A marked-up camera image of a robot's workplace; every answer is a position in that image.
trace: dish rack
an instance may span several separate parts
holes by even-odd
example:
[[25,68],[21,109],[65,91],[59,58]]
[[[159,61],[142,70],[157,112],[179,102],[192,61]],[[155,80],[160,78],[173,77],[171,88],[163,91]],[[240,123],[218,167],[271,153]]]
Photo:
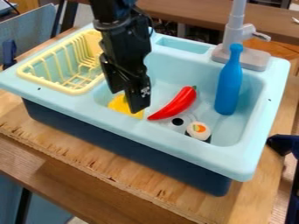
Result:
[[100,40],[99,31],[82,31],[29,60],[17,75],[69,95],[86,93],[104,78]]

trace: black circular object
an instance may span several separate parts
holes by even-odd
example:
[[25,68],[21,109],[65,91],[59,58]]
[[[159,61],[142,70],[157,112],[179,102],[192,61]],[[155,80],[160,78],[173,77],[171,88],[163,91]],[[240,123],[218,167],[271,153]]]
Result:
[[184,120],[181,118],[172,119],[172,123],[176,126],[181,126],[184,123]]

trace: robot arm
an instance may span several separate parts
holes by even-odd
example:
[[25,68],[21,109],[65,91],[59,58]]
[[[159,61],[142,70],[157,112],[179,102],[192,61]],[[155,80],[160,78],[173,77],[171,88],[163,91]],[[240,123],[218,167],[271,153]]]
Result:
[[132,113],[150,105],[150,78],[143,60],[151,51],[149,18],[136,0],[89,0],[101,32],[101,67],[113,94],[124,90]]

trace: black wire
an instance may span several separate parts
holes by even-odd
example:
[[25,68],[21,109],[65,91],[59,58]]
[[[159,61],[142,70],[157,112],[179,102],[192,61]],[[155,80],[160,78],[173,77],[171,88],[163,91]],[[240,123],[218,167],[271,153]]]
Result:
[[5,3],[7,3],[18,15],[20,15],[21,13],[16,9],[15,6],[13,6],[11,3],[9,3],[7,0],[4,0]]
[[[153,19],[151,18],[151,16],[147,13],[145,13],[143,10],[141,10],[140,8],[138,8],[137,6],[134,8],[135,11],[137,11],[139,14],[141,14],[142,16],[146,17],[148,20],[149,20],[149,25],[151,25],[151,30],[150,30],[150,33],[149,33],[149,36],[148,38],[151,37],[151,35],[153,34],[154,32],[154,21]],[[134,34],[134,36],[139,39],[139,41],[142,41],[142,42],[147,42],[148,39],[147,38],[142,38],[140,37],[137,33],[136,33],[136,30],[135,29],[132,29],[131,30]]]

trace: dark blue sink base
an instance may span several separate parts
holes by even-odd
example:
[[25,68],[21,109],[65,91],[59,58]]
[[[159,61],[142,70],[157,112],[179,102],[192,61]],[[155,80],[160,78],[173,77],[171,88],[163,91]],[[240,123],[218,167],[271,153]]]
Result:
[[224,196],[231,185],[232,180],[230,178],[216,172],[128,140],[125,137],[97,128],[35,102],[26,99],[23,99],[23,101],[30,117],[34,120],[65,131],[122,157],[132,159],[174,179],[197,187],[204,192],[215,196]]

